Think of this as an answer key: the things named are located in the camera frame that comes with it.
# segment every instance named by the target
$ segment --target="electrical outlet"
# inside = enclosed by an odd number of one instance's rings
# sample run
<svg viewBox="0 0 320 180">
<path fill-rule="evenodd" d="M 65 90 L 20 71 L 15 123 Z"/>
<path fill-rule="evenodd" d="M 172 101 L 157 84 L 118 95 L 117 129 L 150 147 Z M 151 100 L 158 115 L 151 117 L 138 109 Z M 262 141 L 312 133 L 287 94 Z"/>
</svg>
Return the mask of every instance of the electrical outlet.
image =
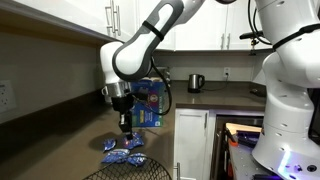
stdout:
<svg viewBox="0 0 320 180">
<path fill-rule="evenodd" d="M 17 107 L 11 82 L 9 80 L 0 81 L 0 113 Z"/>
<path fill-rule="evenodd" d="M 223 77 L 230 77 L 230 68 L 229 67 L 224 67 L 223 69 Z"/>
</svg>

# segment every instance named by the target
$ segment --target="black mesh basket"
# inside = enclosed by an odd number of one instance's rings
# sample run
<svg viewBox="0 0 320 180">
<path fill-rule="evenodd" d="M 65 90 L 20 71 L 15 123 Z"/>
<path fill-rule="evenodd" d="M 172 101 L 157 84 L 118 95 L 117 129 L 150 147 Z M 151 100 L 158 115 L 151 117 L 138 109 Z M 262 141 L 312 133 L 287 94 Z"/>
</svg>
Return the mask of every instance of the black mesh basket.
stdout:
<svg viewBox="0 0 320 180">
<path fill-rule="evenodd" d="M 85 180 L 171 180 L 168 171 L 160 163 L 145 158 L 145 163 L 138 167 L 128 162 L 108 164 Z"/>
</svg>

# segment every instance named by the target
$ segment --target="white wall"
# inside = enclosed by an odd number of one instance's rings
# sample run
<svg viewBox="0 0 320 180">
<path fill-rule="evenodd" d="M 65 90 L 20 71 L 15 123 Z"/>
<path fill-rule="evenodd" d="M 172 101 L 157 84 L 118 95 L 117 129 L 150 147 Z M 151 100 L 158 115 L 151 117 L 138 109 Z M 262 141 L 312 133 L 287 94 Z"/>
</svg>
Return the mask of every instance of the white wall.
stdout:
<svg viewBox="0 0 320 180">
<path fill-rule="evenodd" d="M 266 57 L 243 55 L 157 55 L 158 66 L 170 67 L 172 80 L 188 80 L 189 74 L 202 74 L 209 81 L 224 81 L 223 69 L 230 67 L 229 81 L 252 81 L 254 72 L 258 69 L 256 63 Z"/>
<path fill-rule="evenodd" d="M 0 123 L 101 88 L 97 58 L 94 47 L 0 33 L 0 80 L 11 80 L 18 106 Z"/>
<path fill-rule="evenodd" d="M 262 70 L 264 59 L 265 58 L 260 58 L 255 60 L 255 65 L 253 66 L 253 73 L 252 73 L 252 82 L 258 83 L 261 85 L 266 85 L 266 78 Z"/>
</svg>

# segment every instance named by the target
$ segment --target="black kettle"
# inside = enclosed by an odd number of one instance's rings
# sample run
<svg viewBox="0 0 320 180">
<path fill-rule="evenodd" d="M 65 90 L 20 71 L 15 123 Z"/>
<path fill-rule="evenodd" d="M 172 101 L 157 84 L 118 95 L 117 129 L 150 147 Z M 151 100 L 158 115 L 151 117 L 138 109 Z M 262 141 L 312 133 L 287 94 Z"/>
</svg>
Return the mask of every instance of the black kettle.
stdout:
<svg viewBox="0 0 320 180">
<path fill-rule="evenodd" d="M 190 74 L 188 92 L 189 93 L 199 93 L 200 89 L 204 86 L 205 78 L 200 74 Z"/>
</svg>

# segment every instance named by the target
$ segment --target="cabinet door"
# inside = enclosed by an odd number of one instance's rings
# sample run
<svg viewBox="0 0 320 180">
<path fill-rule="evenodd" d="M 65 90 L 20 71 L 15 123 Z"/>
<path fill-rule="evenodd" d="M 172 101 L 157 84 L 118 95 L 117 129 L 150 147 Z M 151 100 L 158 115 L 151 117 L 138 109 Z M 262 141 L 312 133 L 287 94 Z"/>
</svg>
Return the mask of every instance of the cabinet door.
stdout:
<svg viewBox="0 0 320 180">
<path fill-rule="evenodd" d="M 250 15 L 253 19 L 255 10 L 255 1 L 251 1 Z M 258 30 L 262 30 L 259 15 L 257 13 L 256 25 Z M 250 50 L 251 39 L 240 40 L 240 35 L 252 32 L 248 22 L 248 1 L 236 1 L 228 5 L 228 18 L 226 26 L 226 42 L 224 49 L 226 50 Z M 255 49 L 266 49 L 271 46 L 259 42 Z"/>
<path fill-rule="evenodd" d="M 128 41 L 136 33 L 137 24 L 137 3 L 136 0 L 115 0 L 116 6 L 119 6 L 119 14 L 117 14 L 117 28 L 121 31 L 116 38 L 121 41 Z"/>
<path fill-rule="evenodd" d="M 208 115 L 204 110 L 176 111 L 174 163 L 180 163 L 183 180 L 209 178 L 204 177 Z"/>
<path fill-rule="evenodd" d="M 226 17 L 226 5 L 205 1 L 186 24 L 176 27 L 176 50 L 220 50 Z"/>
<path fill-rule="evenodd" d="M 152 10 L 158 5 L 160 0 L 137 0 L 137 29 L 148 18 Z M 157 49 L 174 50 L 175 34 L 172 28 L 165 36 L 164 40 L 158 45 Z"/>
<path fill-rule="evenodd" d="M 95 0 L 89 1 L 94 4 L 94 10 L 97 14 L 97 17 L 101 20 L 101 24 L 97 25 L 94 29 L 104 35 L 107 35 L 112 38 L 117 38 L 115 32 L 112 31 L 113 20 L 111 17 L 111 1 L 110 0 Z"/>
<path fill-rule="evenodd" d="M 94 2 L 87 0 L 15 1 L 73 24 L 106 34 L 106 17 L 104 10 L 106 4 L 99 4 L 102 0 Z"/>
</svg>

